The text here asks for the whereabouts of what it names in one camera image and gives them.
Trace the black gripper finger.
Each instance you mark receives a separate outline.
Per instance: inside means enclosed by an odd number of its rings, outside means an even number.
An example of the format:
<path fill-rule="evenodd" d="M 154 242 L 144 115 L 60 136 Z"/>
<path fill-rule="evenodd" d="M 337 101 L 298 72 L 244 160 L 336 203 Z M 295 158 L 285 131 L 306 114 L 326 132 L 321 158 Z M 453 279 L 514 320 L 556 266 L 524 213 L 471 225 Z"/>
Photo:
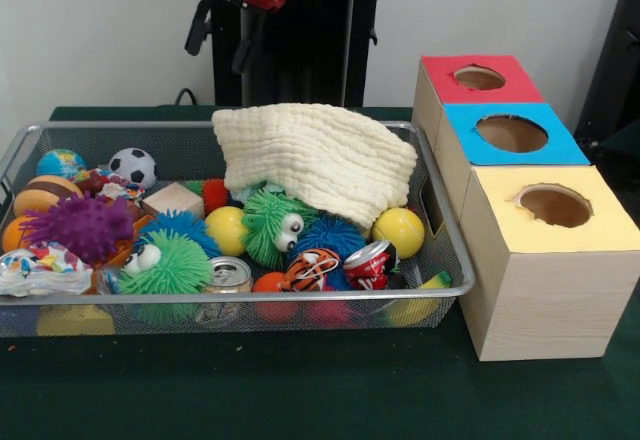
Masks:
<path fill-rule="evenodd" d="M 184 49 L 191 56 L 197 56 L 202 44 L 209 34 L 207 15 L 211 9 L 212 0 L 200 0 L 187 35 Z"/>
<path fill-rule="evenodd" d="M 260 43 L 265 19 L 265 10 L 251 7 L 241 11 L 240 42 L 231 64 L 235 74 L 243 74 L 250 63 L 253 50 Z"/>

